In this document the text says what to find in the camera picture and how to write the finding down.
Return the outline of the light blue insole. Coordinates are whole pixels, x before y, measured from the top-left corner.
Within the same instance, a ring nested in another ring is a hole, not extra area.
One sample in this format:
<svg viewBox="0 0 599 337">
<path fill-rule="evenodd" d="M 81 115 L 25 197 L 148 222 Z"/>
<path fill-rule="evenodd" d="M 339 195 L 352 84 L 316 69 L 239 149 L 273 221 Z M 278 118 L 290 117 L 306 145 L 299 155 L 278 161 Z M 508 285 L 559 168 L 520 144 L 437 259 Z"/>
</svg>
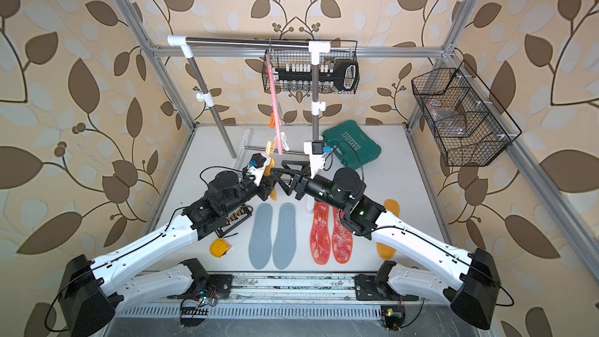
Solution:
<svg viewBox="0 0 599 337">
<path fill-rule="evenodd" d="M 285 203 L 279 209 L 278 229 L 272 248 L 272 259 L 278 270 L 291 264 L 296 254 L 296 207 Z"/>
<path fill-rule="evenodd" d="M 248 254 L 254 269 L 264 268 L 271 257 L 271 225 L 273 208 L 268 203 L 260 204 L 254 214 L 254 226 L 248 246 Z"/>
</svg>

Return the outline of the red insole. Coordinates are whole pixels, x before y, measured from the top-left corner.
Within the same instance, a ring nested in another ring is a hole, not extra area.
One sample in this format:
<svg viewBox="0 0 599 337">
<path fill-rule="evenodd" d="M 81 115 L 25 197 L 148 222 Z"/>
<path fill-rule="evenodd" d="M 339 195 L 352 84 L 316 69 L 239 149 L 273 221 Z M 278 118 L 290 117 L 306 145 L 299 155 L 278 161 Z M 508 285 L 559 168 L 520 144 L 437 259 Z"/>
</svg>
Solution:
<svg viewBox="0 0 599 337">
<path fill-rule="evenodd" d="M 310 232 L 310 252 L 317 265 L 326 265 L 331 254 L 329 234 L 330 207 L 321 202 L 314 205 L 313 225 Z"/>
<path fill-rule="evenodd" d="M 334 226 L 332 232 L 332 251 L 334 259 L 344 265 L 351 258 L 353 251 L 353 235 L 342 224 L 344 213 L 337 208 L 332 209 Z"/>
</svg>

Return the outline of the pink multi-clip hanger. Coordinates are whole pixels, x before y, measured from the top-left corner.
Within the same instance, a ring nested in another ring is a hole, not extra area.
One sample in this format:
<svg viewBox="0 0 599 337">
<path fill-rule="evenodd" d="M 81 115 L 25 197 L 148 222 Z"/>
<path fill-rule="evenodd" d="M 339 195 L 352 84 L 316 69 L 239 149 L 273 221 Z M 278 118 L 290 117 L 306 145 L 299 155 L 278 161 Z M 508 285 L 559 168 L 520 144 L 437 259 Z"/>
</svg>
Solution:
<svg viewBox="0 0 599 337">
<path fill-rule="evenodd" d="M 270 94 L 271 94 L 271 106 L 273 109 L 273 117 L 274 117 L 274 123 L 275 123 L 275 138 L 277 141 L 276 148 L 277 148 L 278 154 L 283 155 L 284 147 L 283 147 L 282 131 L 281 131 L 282 120 L 281 120 L 281 116 L 280 116 L 280 112 L 279 112 L 279 105 L 278 105 L 278 99 L 277 99 L 276 88 L 275 88 L 274 69 L 271 64 L 271 56 L 269 53 L 267 53 L 265 56 L 265 62 L 266 62 L 266 70 L 267 70 L 267 74 L 268 74 L 269 90 L 270 90 Z"/>
</svg>

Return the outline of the orange yellow insole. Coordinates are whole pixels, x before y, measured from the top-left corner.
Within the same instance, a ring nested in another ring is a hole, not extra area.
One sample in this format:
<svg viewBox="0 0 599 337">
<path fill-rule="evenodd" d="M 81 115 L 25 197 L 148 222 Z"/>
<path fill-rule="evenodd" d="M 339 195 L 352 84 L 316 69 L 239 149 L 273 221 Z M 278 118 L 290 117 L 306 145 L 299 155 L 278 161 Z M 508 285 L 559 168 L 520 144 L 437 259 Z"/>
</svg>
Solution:
<svg viewBox="0 0 599 337">
<path fill-rule="evenodd" d="M 273 152 L 277 148 L 277 140 L 269 141 L 265 148 L 265 154 L 268 156 L 268 163 L 265 166 L 265 177 L 271 176 L 271 169 L 275 166 L 275 162 L 273 159 Z"/>
<path fill-rule="evenodd" d="M 399 217 L 399 215 L 401 213 L 401 207 L 399 206 L 398 201 L 395 201 L 393 199 L 388 199 L 385 201 L 384 206 L 387 211 L 393 213 L 394 216 Z M 396 254 L 396 249 L 389 247 L 383 243 L 376 243 L 376 248 L 377 248 L 377 254 L 384 261 L 391 260 Z"/>
</svg>

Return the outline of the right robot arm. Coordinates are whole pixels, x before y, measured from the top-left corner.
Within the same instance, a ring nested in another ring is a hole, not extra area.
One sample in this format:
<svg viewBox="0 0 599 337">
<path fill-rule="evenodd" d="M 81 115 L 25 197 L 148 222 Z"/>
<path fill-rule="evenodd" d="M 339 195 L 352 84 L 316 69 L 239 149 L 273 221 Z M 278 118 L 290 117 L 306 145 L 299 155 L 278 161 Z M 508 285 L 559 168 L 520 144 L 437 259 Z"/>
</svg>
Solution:
<svg viewBox="0 0 599 337">
<path fill-rule="evenodd" d="M 488 251 L 454 247 L 403 222 L 365 195 L 365 182 L 351 168 L 337 170 L 333 179 L 291 168 L 273 168 L 271 175 L 286 194 L 298 200 L 308 195 L 338 209 L 343 226 L 355 236 L 392 247 L 417 262 L 418 269 L 383 266 L 382 274 L 393 292 L 436 300 L 468 324 L 490 329 L 504 289 Z"/>
</svg>

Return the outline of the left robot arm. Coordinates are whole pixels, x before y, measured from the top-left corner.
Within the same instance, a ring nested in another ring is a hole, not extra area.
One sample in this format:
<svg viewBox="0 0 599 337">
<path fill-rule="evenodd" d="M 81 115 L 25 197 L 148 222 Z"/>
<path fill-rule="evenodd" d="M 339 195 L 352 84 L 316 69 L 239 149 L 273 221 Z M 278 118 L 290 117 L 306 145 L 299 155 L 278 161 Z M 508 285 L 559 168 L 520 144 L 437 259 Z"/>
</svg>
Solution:
<svg viewBox="0 0 599 337">
<path fill-rule="evenodd" d="M 226 224 L 228 216 L 252 198 L 267 200 L 274 176 L 218 173 L 199 200 L 173 212 L 168 223 L 148 235 L 95 259 L 81 254 L 66 265 L 54 299 L 65 318 L 64 332 L 90 336 L 106 326 L 124 304 L 128 280 L 169 254 L 202 240 Z"/>
</svg>

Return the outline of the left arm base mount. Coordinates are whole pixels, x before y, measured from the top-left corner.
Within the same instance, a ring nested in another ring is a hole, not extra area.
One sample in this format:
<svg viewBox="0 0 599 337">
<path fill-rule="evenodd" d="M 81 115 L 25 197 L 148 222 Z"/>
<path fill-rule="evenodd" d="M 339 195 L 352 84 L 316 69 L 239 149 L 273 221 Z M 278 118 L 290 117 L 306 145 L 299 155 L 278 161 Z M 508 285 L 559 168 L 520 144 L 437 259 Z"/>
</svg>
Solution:
<svg viewBox="0 0 599 337">
<path fill-rule="evenodd" d="M 181 300 L 179 324 L 184 328 L 201 324 L 208 315 L 208 307 L 215 307 L 220 300 L 228 299 L 232 290 L 233 275 L 209 275 L 198 259 L 181 262 L 191 272 L 191 285 L 182 294 L 169 296 Z"/>
</svg>

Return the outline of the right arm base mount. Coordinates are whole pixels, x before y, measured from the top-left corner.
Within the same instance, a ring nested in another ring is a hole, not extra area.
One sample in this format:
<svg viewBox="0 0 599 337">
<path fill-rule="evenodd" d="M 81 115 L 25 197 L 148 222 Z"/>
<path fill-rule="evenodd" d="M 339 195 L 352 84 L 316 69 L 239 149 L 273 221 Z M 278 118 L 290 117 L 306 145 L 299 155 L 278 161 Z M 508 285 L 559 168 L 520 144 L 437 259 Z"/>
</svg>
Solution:
<svg viewBox="0 0 599 337">
<path fill-rule="evenodd" d="M 415 295 L 397 293 L 389 285 L 389 274 L 397 266 L 395 261 L 385 261 L 375 276 L 358 274 L 354 276 L 354 289 L 359 301 L 418 301 Z"/>
</svg>

